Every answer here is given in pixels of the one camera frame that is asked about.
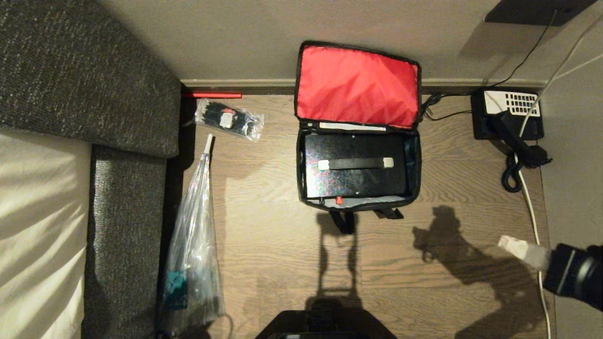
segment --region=gray sofa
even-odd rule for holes
[[[180,82],[92,1],[0,2],[0,49],[0,128],[93,144],[82,336],[152,337]]]

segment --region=wooden floor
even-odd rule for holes
[[[546,338],[535,272],[496,247],[503,234],[533,241],[525,201],[501,187],[504,156],[474,140],[470,114],[420,124],[421,193],[401,209],[404,220],[358,213],[354,257],[353,237],[338,236],[327,214],[298,200],[293,97],[223,102],[266,121],[256,144],[197,127],[197,157],[207,134],[216,136],[213,209],[232,338],[255,338],[280,311],[304,309],[317,294],[321,261],[324,288],[351,289],[348,258],[356,258],[362,307],[398,338]],[[469,108],[468,97],[448,97],[433,111]],[[524,175],[548,244],[540,170]],[[548,294],[547,303],[554,324]],[[216,321],[212,338],[227,338],[230,325]]]

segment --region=clear plastic bag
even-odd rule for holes
[[[177,336],[224,315],[209,182],[212,135],[180,204],[163,277],[160,333]]]
[[[195,123],[216,127],[257,142],[264,128],[264,115],[254,114],[246,109],[233,109],[208,99],[200,99],[197,100]]]

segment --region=umbrella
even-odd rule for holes
[[[168,335],[179,335],[224,315],[209,185],[212,139],[210,134],[178,209],[169,244],[159,307],[159,329]]]

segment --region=white bedsheet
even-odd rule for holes
[[[0,130],[0,337],[80,338],[90,144]]]

